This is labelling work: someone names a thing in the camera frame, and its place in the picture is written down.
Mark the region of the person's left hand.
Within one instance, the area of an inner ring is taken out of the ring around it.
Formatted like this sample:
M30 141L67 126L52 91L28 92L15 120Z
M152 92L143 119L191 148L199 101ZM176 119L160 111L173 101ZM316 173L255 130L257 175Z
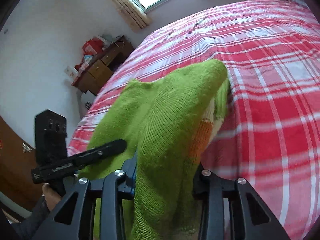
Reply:
M48 183L42 185L42 193L49 211L52 211L62 199L61 196L56 193Z

